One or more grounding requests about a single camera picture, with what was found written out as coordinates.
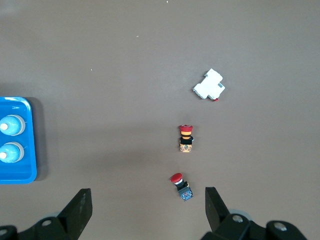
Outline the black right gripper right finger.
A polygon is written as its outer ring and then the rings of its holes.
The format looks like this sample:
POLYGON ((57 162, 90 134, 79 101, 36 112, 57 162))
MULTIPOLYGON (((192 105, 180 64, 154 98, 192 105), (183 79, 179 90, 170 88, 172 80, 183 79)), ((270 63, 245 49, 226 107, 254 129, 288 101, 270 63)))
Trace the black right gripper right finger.
POLYGON ((293 224, 272 220, 266 227, 240 213, 230 213, 215 187, 205 188, 205 213, 211 231, 203 240, 306 240, 293 224))

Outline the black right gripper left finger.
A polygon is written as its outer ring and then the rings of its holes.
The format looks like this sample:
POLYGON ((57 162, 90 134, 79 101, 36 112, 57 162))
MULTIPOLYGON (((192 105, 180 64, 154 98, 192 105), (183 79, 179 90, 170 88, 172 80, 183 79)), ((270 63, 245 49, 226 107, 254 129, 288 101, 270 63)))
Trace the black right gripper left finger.
POLYGON ((92 192, 83 188, 57 215, 45 217, 18 232, 14 225, 2 225, 2 240, 77 240, 93 214, 92 192))

